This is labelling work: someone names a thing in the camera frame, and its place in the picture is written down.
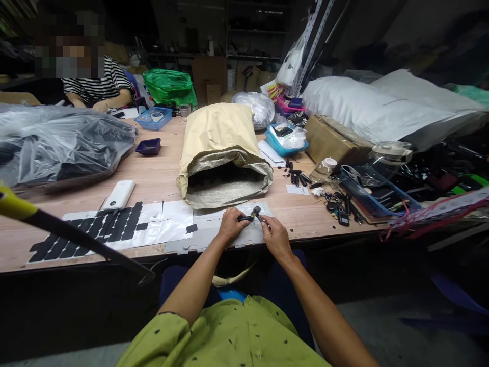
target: yellow handle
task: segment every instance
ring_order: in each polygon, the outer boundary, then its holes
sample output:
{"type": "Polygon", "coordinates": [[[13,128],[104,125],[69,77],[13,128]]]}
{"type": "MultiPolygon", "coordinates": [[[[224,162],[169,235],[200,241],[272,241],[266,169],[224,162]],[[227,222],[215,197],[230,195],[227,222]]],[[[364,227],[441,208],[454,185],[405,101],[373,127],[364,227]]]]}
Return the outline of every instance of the yellow handle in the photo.
{"type": "Polygon", "coordinates": [[[0,215],[24,220],[37,212],[37,208],[28,201],[18,198],[10,188],[0,180],[0,215]]]}

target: clear plastic bag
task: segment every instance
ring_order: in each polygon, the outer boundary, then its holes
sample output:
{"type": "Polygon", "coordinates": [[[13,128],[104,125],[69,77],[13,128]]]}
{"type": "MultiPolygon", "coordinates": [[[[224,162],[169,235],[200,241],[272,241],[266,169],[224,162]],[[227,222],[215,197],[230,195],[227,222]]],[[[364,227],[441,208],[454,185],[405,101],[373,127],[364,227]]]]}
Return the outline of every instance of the clear plastic bag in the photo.
{"type": "Polygon", "coordinates": [[[239,92],[233,97],[231,102],[243,103],[251,107],[253,111],[253,128],[255,130],[266,129],[274,120],[274,102],[262,93],[239,92]]]}
{"type": "MultiPolygon", "coordinates": [[[[275,129],[279,131],[285,127],[290,126],[291,125],[289,123],[283,122],[280,125],[275,126],[275,129]]],[[[277,136],[277,134],[275,134],[275,131],[273,131],[273,129],[270,130],[272,134],[275,135],[280,145],[283,146],[285,149],[301,149],[306,143],[307,130],[303,129],[302,127],[296,127],[293,132],[284,137],[279,137],[277,136]]]]}
{"type": "Polygon", "coordinates": [[[23,197],[85,186],[110,176],[137,135],[92,109],[0,103],[0,179],[23,197]]]}

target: hand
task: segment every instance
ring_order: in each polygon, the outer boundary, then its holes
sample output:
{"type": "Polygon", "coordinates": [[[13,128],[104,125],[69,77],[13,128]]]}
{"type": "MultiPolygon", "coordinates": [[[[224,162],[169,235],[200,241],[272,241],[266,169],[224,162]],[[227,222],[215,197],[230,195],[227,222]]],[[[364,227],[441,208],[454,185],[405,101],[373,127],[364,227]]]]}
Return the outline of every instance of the hand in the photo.
{"type": "Polygon", "coordinates": [[[263,229],[263,237],[265,239],[266,246],[274,258],[279,262],[289,261],[293,258],[294,254],[290,248],[289,234],[287,229],[282,223],[275,217],[269,217],[261,215],[266,223],[261,222],[263,229]]]}
{"type": "Polygon", "coordinates": [[[101,112],[101,113],[107,113],[107,111],[108,111],[108,104],[105,103],[105,101],[100,101],[100,102],[95,103],[92,108],[95,111],[98,111],[98,112],[101,112]]]}
{"type": "Polygon", "coordinates": [[[240,234],[243,228],[249,224],[249,221],[238,222],[238,218],[244,216],[245,214],[235,207],[227,208],[221,219],[221,227],[219,228],[218,237],[228,243],[240,234]]]}

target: pink container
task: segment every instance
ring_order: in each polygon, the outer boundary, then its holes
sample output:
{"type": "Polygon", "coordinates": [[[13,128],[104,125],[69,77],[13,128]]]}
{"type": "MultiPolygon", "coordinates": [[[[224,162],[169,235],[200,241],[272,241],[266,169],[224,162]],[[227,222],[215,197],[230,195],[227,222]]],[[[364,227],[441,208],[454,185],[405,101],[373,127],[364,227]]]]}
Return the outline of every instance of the pink container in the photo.
{"type": "Polygon", "coordinates": [[[292,108],[292,107],[289,107],[285,104],[285,101],[284,99],[282,98],[282,96],[279,96],[277,98],[277,103],[279,104],[279,107],[280,109],[282,110],[282,112],[284,113],[290,113],[290,114],[293,114],[297,111],[305,111],[306,109],[304,107],[302,108],[299,108],[299,109],[295,109],[295,108],[292,108]]]}

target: striped shirt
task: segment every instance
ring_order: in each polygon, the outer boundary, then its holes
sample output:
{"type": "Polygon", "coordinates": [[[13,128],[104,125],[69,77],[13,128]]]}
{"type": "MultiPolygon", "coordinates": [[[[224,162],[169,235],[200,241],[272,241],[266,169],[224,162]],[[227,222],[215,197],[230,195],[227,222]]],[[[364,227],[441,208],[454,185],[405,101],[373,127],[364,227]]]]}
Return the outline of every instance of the striped shirt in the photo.
{"type": "Polygon", "coordinates": [[[131,83],[121,67],[109,56],[105,56],[104,67],[103,78],[61,78],[65,94],[77,94],[87,104],[117,97],[121,88],[129,89],[134,96],[131,83]]]}

